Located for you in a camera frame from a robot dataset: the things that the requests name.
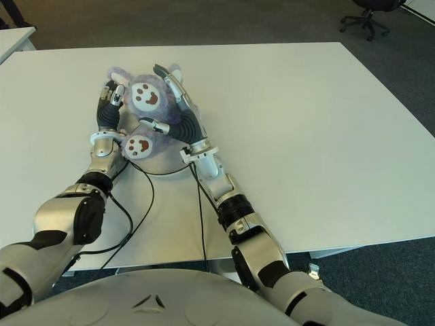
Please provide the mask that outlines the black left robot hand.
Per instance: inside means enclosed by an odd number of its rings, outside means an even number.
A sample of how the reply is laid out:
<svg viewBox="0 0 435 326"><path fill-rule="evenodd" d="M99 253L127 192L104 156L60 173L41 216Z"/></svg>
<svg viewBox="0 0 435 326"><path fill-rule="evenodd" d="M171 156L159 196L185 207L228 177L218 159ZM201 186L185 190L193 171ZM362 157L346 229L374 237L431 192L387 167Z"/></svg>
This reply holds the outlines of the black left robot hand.
<svg viewBox="0 0 435 326"><path fill-rule="evenodd" d="M99 95L97 105L97 126L99 130L117 130L120 121L120 108L123 106L125 87L109 80Z"/></svg>

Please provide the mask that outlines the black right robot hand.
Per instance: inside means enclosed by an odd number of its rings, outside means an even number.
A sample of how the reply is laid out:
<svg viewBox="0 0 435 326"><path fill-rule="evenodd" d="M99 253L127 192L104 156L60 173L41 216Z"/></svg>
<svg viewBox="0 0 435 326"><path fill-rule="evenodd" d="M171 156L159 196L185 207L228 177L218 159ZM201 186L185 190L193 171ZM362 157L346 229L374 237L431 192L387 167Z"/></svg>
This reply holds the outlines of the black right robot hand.
<svg viewBox="0 0 435 326"><path fill-rule="evenodd" d="M155 64L153 71L163 78L165 84L175 96L175 103L181 112L180 121L177 124L168 124L150 117L142 117L139 122L154 132L168 135L188 145L206 139L207 133L201 124L201 119L194 112L195 105L181 82L163 66Z"/></svg>

